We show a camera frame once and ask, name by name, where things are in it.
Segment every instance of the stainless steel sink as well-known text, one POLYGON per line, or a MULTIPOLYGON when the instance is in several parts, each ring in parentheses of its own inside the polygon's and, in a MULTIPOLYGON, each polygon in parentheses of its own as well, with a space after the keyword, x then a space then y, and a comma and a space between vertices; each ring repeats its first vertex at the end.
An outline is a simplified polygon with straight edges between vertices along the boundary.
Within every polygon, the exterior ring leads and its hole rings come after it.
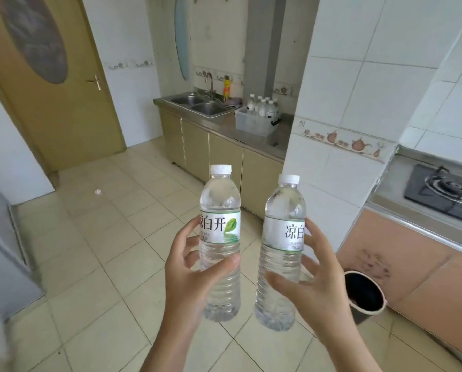
POLYGON ((199 103, 205 102, 205 99, 199 98, 196 95, 191 94, 191 95, 171 99, 171 101, 176 104, 186 104, 192 107, 199 103))
POLYGON ((216 102, 216 101, 200 103, 195 106, 192 106, 191 109, 193 111, 203 113, 204 115, 207 115, 207 116, 215 116, 217 114, 230 111, 230 109, 224 107, 221 103, 216 102))

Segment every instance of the double sink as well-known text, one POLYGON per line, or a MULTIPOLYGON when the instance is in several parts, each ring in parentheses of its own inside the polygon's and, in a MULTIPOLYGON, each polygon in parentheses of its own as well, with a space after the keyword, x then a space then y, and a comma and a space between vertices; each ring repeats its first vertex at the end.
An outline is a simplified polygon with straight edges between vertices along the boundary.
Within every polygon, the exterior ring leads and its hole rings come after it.
POLYGON ((166 101, 199 113, 207 118, 215 118, 234 111, 234 108, 224 106, 221 101, 212 100, 208 95, 201 95, 197 92, 180 94, 175 98, 166 99, 166 101))

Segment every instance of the white bottle cap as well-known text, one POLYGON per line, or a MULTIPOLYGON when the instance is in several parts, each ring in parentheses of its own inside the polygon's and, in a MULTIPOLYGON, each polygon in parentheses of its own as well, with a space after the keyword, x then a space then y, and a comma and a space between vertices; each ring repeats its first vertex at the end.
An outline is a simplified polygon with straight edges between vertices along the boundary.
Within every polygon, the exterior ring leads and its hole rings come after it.
POLYGON ((279 174, 278 184, 300 184, 300 176, 279 174))
POLYGON ((231 175, 231 165, 211 165, 211 175, 231 175))

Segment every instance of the kitchen cabinet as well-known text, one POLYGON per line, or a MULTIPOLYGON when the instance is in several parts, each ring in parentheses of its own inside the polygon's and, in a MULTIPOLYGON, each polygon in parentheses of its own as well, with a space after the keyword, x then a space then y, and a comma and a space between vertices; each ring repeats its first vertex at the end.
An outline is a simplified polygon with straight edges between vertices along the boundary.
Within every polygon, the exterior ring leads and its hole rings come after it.
POLYGON ((337 256, 345 270, 361 271, 374 279, 393 306, 452 253, 445 244, 365 208, 337 256))
POLYGON ((244 149, 241 206, 264 218, 265 203, 278 186, 278 176, 282 171, 282 163, 244 149))
POLYGON ((182 119, 186 170, 203 182, 209 181, 209 133, 182 119))
POLYGON ((243 161, 243 148, 235 143, 209 133, 209 160, 211 165, 231 165, 231 179, 240 190, 241 163, 243 161))
POLYGON ((462 352, 462 253, 434 272, 394 308, 462 352))
POLYGON ((184 160, 183 133, 181 118, 159 108, 162 133, 166 143, 166 152, 169 159, 181 167, 186 167, 184 160))

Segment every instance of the finger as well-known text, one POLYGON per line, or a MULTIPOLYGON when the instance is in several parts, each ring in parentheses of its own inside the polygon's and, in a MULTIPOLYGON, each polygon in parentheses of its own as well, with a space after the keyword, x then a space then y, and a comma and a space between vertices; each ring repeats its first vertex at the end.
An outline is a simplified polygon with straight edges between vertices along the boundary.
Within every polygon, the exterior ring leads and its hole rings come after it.
POLYGON ((183 254, 184 247, 186 246, 186 238, 199 223, 200 215, 197 215, 195 218, 186 223, 181 230, 178 231, 172 242, 171 250, 169 251, 169 258, 172 258, 175 255, 183 254))
POLYGON ((184 258, 184 265, 191 269, 193 265, 200 259, 200 251, 199 250, 192 250, 188 255, 184 258))
POLYGON ((317 271, 319 270, 319 264, 316 263, 309 256, 306 256, 304 254, 302 254, 302 265, 305 266, 305 269, 307 269, 310 272, 310 274, 314 276, 317 274, 317 271))
POLYGON ((219 261, 214 266, 211 266, 207 270, 202 271, 202 279, 206 282, 208 288, 210 289, 221 278, 231 274, 234 271, 234 269, 238 267, 239 264, 240 254, 232 254, 231 256, 226 257, 222 261, 219 261))
POLYGON ((191 236, 186 238, 186 245, 184 247, 183 256, 187 256, 190 251, 200 243, 200 235, 191 236))
POLYGON ((338 259, 327 240, 327 237, 322 233, 317 225, 308 218, 305 218, 305 226, 310 231, 312 238, 308 238, 309 247, 314 250, 315 256, 321 265, 337 265, 338 259))
POLYGON ((290 281, 282 275, 272 271, 265 272, 265 279, 274 290, 286 296, 293 304, 296 303, 296 298, 298 297, 298 283, 290 281))

